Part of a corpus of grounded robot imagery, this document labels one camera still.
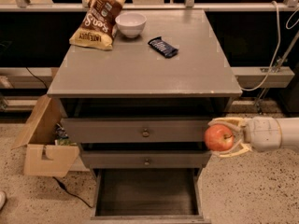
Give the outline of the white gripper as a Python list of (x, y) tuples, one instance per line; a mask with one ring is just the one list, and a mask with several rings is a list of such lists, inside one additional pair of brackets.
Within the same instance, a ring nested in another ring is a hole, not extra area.
[(269, 151), (279, 149), (281, 145), (281, 130), (278, 122), (273, 118), (255, 117), (245, 120), (239, 117), (215, 118), (208, 123), (209, 126), (216, 124), (240, 133), (244, 128), (244, 141), (232, 138), (232, 147), (225, 151), (212, 151), (219, 158), (232, 158), (243, 155), (252, 149), (257, 151)]

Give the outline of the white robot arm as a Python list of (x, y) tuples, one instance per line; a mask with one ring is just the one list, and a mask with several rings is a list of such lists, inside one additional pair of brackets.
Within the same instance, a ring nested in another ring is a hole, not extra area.
[(299, 148), (299, 118), (216, 118), (208, 123), (204, 140), (212, 154), (231, 158), (249, 151)]

